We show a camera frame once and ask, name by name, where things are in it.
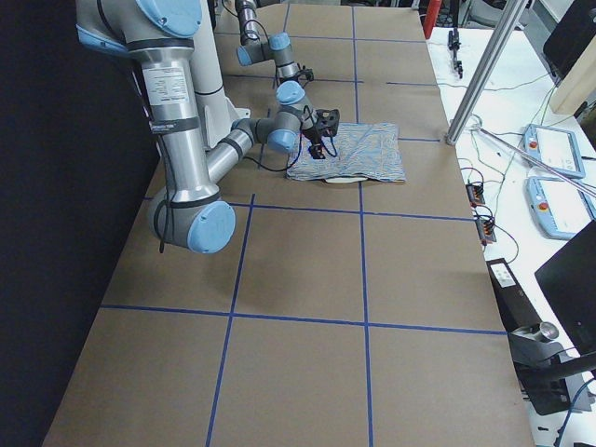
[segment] blue joint cap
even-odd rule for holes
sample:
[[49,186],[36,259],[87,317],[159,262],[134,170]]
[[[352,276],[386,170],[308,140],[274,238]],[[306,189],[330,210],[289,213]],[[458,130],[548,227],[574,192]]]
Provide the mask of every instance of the blue joint cap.
[[227,245],[236,229],[236,214],[222,200],[206,205],[188,230],[188,249],[196,253],[215,253]]
[[125,58],[129,56],[129,51],[122,44],[94,34],[79,25],[76,25],[76,30],[78,32],[78,41],[84,47],[99,51],[100,53],[111,54],[113,56],[121,56]]
[[292,105],[300,102],[305,90],[296,81],[287,81],[278,87],[276,98],[281,105]]
[[197,0],[136,0],[143,14],[157,28],[174,37],[188,38],[198,30],[203,19]]
[[274,34],[269,37],[269,47],[273,51],[280,51],[290,46],[290,37],[288,33]]
[[267,145],[274,151],[289,154],[294,147],[298,134],[287,129],[277,129],[267,137]]
[[252,65],[251,56],[244,47],[236,48],[236,55],[238,56],[238,62],[240,62],[240,65],[242,65],[243,67],[248,67],[249,65]]

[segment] black monitor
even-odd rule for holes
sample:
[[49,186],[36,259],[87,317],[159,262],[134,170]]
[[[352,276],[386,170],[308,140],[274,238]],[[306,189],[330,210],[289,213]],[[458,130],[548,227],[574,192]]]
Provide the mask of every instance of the black monitor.
[[596,222],[567,242],[535,276],[577,351],[596,351]]

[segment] red object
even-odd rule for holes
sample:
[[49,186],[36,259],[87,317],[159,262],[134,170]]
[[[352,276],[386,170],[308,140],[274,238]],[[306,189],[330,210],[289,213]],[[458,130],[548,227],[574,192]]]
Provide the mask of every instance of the red object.
[[437,23],[441,3],[442,0],[430,0],[430,3],[428,3],[425,24],[422,25],[422,28],[425,30],[425,39],[430,38],[432,29],[435,27],[435,23]]

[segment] blue cable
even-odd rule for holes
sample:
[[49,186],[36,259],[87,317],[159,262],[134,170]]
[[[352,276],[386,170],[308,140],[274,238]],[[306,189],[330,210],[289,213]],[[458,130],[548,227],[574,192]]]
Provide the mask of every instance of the blue cable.
[[559,429],[559,438],[557,438],[555,440],[555,443],[553,444],[554,447],[559,447],[561,445],[562,435],[565,432],[565,429],[567,428],[567,423],[569,422],[569,418],[571,417],[571,412],[574,410],[574,407],[576,406],[576,402],[579,399],[579,396],[581,395],[582,391],[588,387],[589,384],[591,384],[592,382],[594,382],[594,380],[596,380],[596,379],[589,379],[588,382],[586,382],[584,385],[582,385],[577,390],[576,395],[574,396],[574,398],[571,400],[571,405],[569,405],[569,410],[567,411],[567,415],[565,416],[565,420],[562,423],[561,428]]

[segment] blue and white cloth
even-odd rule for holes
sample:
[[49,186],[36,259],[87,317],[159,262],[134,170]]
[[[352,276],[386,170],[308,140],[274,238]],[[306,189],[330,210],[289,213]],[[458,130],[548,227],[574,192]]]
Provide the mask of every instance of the blue and white cloth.
[[[333,138],[337,157],[326,154],[323,160],[313,159],[308,153],[308,140],[303,139],[302,152],[288,169],[288,177],[303,181],[366,177],[379,182],[404,182],[398,132],[398,127],[389,123],[340,123]],[[333,153],[330,139],[323,138],[323,141]],[[289,157],[290,163],[299,154],[298,146],[297,142]]]

